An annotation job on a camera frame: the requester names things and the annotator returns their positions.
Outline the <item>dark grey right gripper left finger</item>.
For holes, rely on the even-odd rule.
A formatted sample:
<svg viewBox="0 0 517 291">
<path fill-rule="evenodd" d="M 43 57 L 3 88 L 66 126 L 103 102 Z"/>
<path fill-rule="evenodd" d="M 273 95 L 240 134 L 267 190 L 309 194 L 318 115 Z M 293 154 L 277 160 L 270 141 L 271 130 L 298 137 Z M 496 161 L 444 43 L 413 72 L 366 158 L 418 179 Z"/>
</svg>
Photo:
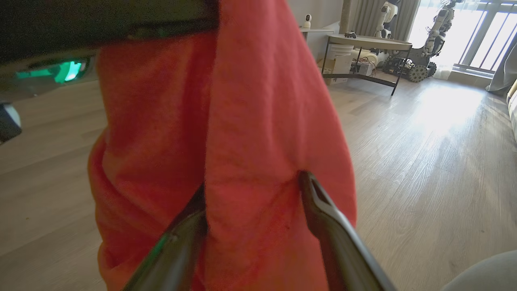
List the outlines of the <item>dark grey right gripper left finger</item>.
<svg viewBox="0 0 517 291">
<path fill-rule="evenodd" d="M 142 260 L 124 291 L 189 291 L 207 232 L 201 184 Z"/>
</svg>

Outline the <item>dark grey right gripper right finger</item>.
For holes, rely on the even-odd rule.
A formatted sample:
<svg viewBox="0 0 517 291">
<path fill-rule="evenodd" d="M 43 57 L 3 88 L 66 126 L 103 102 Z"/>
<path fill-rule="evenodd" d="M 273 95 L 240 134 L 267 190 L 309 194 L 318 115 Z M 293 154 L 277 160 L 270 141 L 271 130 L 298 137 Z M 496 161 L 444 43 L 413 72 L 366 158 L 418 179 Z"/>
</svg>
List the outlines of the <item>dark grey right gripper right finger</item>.
<svg viewBox="0 0 517 291">
<path fill-rule="evenodd" d="M 298 174 L 308 229 L 318 239 L 331 291 L 395 291 L 377 260 L 315 175 Z"/>
</svg>

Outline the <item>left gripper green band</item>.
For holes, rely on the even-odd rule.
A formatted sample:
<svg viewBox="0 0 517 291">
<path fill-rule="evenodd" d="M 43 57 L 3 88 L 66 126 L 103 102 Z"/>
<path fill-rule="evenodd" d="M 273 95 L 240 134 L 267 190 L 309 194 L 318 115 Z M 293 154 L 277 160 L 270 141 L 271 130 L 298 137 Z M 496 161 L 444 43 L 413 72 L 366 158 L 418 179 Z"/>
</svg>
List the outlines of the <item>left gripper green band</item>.
<svg viewBox="0 0 517 291">
<path fill-rule="evenodd" d="M 167 39 L 219 25 L 217 0 L 2 0 L 1 100 L 30 81 L 18 72 L 89 59 L 102 46 Z"/>
</svg>

